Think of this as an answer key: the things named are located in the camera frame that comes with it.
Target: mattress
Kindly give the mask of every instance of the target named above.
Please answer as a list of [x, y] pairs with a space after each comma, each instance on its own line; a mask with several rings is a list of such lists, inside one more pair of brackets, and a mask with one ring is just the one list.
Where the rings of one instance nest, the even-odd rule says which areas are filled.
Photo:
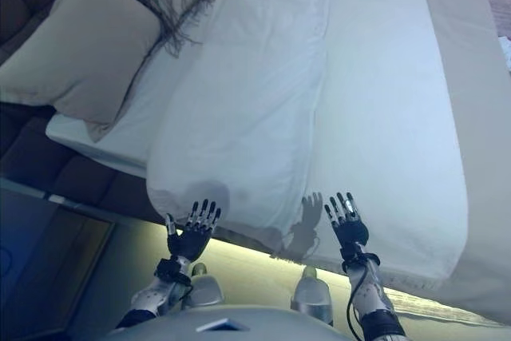
[[221, 3], [222, 0], [215, 0], [185, 21], [183, 33], [190, 39], [184, 43], [179, 57], [172, 56], [164, 47], [151, 56], [129, 91], [121, 117], [100, 141], [90, 139], [83, 121], [60, 113], [46, 126], [46, 136], [110, 168], [145, 177], [149, 149], [160, 119], [200, 51], [200, 44], [193, 42], [203, 41], [204, 31]]

